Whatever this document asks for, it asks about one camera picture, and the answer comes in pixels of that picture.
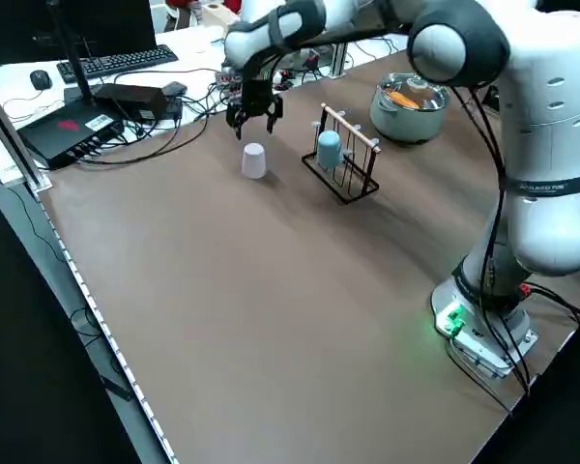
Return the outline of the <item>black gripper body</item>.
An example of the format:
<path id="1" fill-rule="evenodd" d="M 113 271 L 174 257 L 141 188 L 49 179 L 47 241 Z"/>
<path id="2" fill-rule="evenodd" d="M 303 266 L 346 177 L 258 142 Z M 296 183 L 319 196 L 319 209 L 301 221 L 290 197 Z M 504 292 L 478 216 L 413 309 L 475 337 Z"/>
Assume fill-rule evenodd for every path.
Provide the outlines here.
<path id="1" fill-rule="evenodd" d="M 235 81 L 229 87 L 227 107 L 239 106 L 247 116 L 262 116 L 266 115 L 273 96 L 279 95 L 273 92 L 272 83 L 267 79 Z"/>

